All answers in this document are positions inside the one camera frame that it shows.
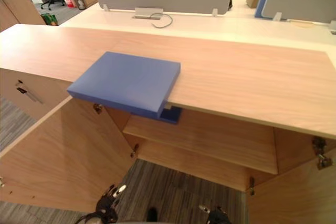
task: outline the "light wood countertop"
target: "light wood countertop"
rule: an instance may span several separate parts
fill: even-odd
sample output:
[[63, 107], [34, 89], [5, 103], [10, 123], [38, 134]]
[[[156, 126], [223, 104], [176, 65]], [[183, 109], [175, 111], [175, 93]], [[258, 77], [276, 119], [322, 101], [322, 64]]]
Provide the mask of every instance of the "light wood countertop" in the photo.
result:
[[0, 42], [2, 68], [69, 82], [105, 51], [178, 61], [171, 104], [336, 138], [336, 71], [321, 51], [37, 25]]

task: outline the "cable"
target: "cable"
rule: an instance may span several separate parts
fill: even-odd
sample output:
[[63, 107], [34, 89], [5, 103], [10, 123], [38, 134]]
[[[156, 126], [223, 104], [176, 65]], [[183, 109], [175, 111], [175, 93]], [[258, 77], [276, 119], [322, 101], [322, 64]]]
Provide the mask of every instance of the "cable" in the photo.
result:
[[152, 19], [152, 16], [153, 15], [163, 15], [163, 16], [167, 16], [167, 17], [169, 17], [170, 18], [170, 23], [168, 24], [168, 25], [165, 25], [165, 26], [156, 26], [156, 25], [154, 25], [153, 23], [152, 23], [152, 26], [154, 26], [155, 28], [158, 28], [158, 29], [161, 29], [161, 28], [165, 28], [165, 27], [167, 27], [167, 26], [170, 26], [171, 24], [172, 24], [172, 22], [173, 22], [173, 18], [172, 18], [172, 16], [170, 16], [170, 15], [168, 15], [168, 14], [166, 14], [166, 13], [153, 13], [153, 14], [151, 14], [150, 15], [150, 17], [149, 17], [149, 19]]

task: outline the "metal hinge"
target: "metal hinge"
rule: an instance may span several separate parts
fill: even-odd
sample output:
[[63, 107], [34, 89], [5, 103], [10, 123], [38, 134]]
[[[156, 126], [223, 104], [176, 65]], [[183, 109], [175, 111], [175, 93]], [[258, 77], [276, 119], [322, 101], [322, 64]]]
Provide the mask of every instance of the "metal hinge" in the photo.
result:
[[4, 186], [5, 186], [4, 178], [0, 177], [0, 188]]
[[327, 145], [325, 142], [325, 139], [319, 136], [315, 136], [313, 138], [312, 144], [313, 144], [313, 149], [315, 151], [315, 154], [317, 158], [319, 159], [319, 162], [317, 164], [318, 170], [322, 170], [324, 168], [332, 166], [333, 165], [332, 159], [324, 155], [324, 148]]
[[254, 191], [254, 183], [255, 183], [254, 178], [250, 177], [250, 188], [249, 188], [249, 190], [250, 190], [250, 195], [251, 196], [253, 196], [254, 194], [256, 194], [255, 191]]
[[139, 149], [139, 145], [136, 144], [135, 147], [134, 147], [134, 149], [133, 149], [133, 152], [131, 153], [131, 158], [134, 158], [134, 156], [135, 156], [136, 152], [138, 151], [138, 149]]
[[96, 111], [96, 113], [99, 115], [102, 112], [103, 105], [95, 103], [93, 105], [93, 109]]

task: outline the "wood grain surface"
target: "wood grain surface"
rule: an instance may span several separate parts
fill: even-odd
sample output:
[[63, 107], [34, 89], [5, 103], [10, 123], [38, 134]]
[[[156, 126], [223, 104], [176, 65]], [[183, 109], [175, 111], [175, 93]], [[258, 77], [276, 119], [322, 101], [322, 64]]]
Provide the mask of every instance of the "wood grain surface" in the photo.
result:
[[65, 99], [0, 153], [1, 200], [92, 212], [135, 158], [105, 109]]
[[[328, 156], [335, 158], [336, 150]], [[247, 195], [251, 224], [334, 224], [336, 166], [318, 170], [312, 160], [255, 187]]]
[[6, 30], [8, 27], [19, 23], [3, 0], [0, 0], [0, 16], [0, 31]]
[[3, 0], [21, 24], [45, 25], [31, 0]]
[[277, 174], [273, 128], [184, 109], [178, 124], [132, 115], [123, 132]]
[[325, 52], [30, 25], [7, 29], [0, 41], [3, 68], [71, 82], [105, 51], [178, 61], [171, 104], [336, 138], [336, 71]]
[[[274, 131], [280, 174], [317, 159], [312, 146], [314, 136], [277, 128]], [[336, 148], [336, 140], [326, 139], [326, 144], [325, 152]]]
[[[0, 94], [35, 120], [39, 120], [61, 101], [69, 96], [68, 81], [62, 81], [34, 74], [22, 73], [0, 68]], [[39, 101], [34, 101], [16, 88], [23, 87], [30, 91]]]
[[228, 163], [171, 145], [134, 138], [128, 134], [125, 134], [125, 137], [131, 145], [139, 144], [138, 158], [140, 159], [240, 191], [245, 191], [249, 187], [250, 176], [255, 178], [256, 184], [274, 177], [272, 174]]

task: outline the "shoe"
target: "shoe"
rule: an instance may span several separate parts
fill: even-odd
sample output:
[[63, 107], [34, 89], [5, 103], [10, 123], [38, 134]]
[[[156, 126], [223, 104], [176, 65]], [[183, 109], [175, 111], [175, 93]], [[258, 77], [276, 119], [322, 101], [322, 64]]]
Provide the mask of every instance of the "shoe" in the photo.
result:
[[157, 216], [158, 216], [158, 213], [157, 213], [156, 208], [152, 207], [147, 212], [147, 219], [146, 219], [146, 221], [147, 222], [157, 222], [157, 220], [158, 220]]

